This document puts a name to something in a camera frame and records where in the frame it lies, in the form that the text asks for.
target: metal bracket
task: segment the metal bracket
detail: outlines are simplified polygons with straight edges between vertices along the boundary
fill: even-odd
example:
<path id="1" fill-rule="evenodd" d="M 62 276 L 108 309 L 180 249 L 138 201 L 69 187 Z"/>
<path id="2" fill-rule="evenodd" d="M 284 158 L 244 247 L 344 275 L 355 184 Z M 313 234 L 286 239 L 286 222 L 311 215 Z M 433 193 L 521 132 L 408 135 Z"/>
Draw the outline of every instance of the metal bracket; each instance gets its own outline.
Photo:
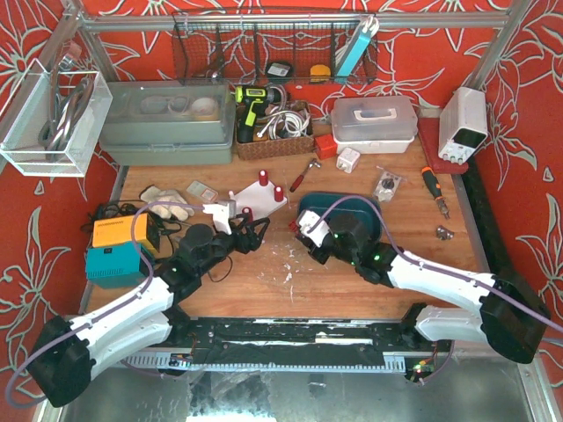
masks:
<path id="1" fill-rule="evenodd" d="M 477 63 L 477 67 L 465 81 L 464 86 L 473 88 L 474 90 L 480 90 L 482 88 L 489 73 L 494 69 L 502 53 L 512 40 L 512 36 L 522 23 L 526 11 L 530 7 L 530 3 L 532 3 L 530 0 L 513 0 L 511 8 L 508 10 L 508 21 L 506 25 L 496 33 L 489 47 L 481 56 L 479 63 Z"/>
<path id="2" fill-rule="evenodd" d="M 80 0 L 61 0 L 61 3 L 65 6 L 65 12 L 76 13 L 80 21 L 80 26 L 78 27 L 80 38 L 82 38 L 86 48 L 88 48 L 91 58 L 96 63 L 106 82 L 119 81 L 112 60 L 109 58 L 98 33 L 88 29 L 85 25 L 91 19 L 91 16 L 84 10 L 82 2 Z"/>

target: wooden tabletop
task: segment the wooden tabletop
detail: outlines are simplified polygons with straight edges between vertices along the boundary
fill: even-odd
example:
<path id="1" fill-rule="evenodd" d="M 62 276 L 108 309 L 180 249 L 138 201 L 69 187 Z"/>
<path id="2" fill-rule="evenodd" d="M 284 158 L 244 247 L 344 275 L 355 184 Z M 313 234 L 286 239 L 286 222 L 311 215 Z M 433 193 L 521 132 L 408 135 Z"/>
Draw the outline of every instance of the wooden tabletop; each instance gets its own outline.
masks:
<path id="1" fill-rule="evenodd" d="M 270 180 L 289 195 L 289 204 L 274 214 L 265 243 L 248 255 L 231 254 L 234 265 L 227 279 L 213 283 L 203 277 L 203 286 L 181 303 L 190 316 L 199 317 L 334 317 L 399 318 L 414 302 L 441 305 L 436 299 L 408 290 L 374 286 L 357 275 L 352 266 L 329 259 L 325 266 L 313 261 L 294 238 L 288 224 L 295 220 L 299 200 L 308 192 L 359 193 L 370 196 L 381 171 L 377 166 L 406 178 L 391 202 L 381 204 L 383 216 L 399 246 L 436 262 L 477 270 L 464 219 L 452 179 L 439 175 L 451 219 L 439 213 L 424 186 L 420 169 L 426 165 L 416 139 L 404 154 L 364 155 L 351 174 L 336 169 L 336 158 L 324 160 L 321 169 L 311 169 L 301 186 L 289 193 L 289 186 L 314 155 L 286 156 L 259 161 L 241 161 L 234 156 L 229 165 L 131 167 L 121 198 L 135 199 L 149 185 L 178 189 L 189 201 L 186 188 L 194 180 L 216 189 L 221 198 L 228 191 L 241 191 L 257 180 L 265 169 Z M 189 222 L 211 224 L 210 215 L 198 213 Z M 438 225 L 455 232 L 453 239 L 435 236 Z M 166 239 L 162 255 L 170 253 Z M 219 279 L 229 269 L 228 261 L 214 269 Z M 95 287 L 89 310 L 116 299 L 126 289 Z"/>

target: clear plastic lid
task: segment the clear plastic lid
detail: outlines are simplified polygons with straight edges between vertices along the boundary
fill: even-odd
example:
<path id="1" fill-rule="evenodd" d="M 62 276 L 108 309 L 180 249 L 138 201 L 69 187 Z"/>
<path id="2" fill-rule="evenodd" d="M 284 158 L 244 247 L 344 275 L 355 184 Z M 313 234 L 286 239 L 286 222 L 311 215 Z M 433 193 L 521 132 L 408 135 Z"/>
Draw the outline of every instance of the clear plastic lid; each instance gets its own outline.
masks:
<path id="1" fill-rule="evenodd" d="M 332 121 L 339 142 L 403 141 L 418 132 L 411 100 L 402 95 L 337 99 Z"/>

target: screwdriver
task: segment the screwdriver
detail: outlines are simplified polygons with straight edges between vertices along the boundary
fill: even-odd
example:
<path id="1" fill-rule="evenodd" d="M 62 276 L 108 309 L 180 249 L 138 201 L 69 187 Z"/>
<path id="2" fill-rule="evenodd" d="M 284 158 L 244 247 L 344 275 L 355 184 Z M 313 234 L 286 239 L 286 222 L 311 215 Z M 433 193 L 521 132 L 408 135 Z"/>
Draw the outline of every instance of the screwdriver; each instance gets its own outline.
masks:
<path id="1" fill-rule="evenodd" d="M 446 200 L 442 196 L 442 189 L 434 172 L 430 167 L 425 167 L 422 169 L 421 173 L 426 187 L 428 188 L 430 193 L 432 193 L 432 196 L 434 197 L 434 200 L 436 201 L 436 204 L 440 209 L 440 213 L 442 213 L 446 220 L 449 220 L 450 211 L 448 210 L 448 206 L 446 205 Z"/>

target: aluminum rail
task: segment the aluminum rail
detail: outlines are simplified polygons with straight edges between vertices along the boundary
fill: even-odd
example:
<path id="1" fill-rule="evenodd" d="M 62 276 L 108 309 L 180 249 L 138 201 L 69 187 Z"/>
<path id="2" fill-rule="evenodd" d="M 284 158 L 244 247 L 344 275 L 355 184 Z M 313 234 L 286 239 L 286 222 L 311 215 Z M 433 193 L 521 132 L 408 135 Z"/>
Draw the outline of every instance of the aluminum rail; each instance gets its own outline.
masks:
<path id="1" fill-rule="evenodd" d="M 367 13 L 288 13 L 288 14 L 203 14 L 186 15 L 190 24 L 256 23 L 346 23 L 359 21 Z M 508 21 L 503 11 L 474 12 L 382 12 L 377 14 L 382 29 L 400 28 L 502 28 Z M 129 33 L 137 31 L 171 31 L 174 17 L 98 16 L 84 19 L 83 28 L 93 33 Z"/>

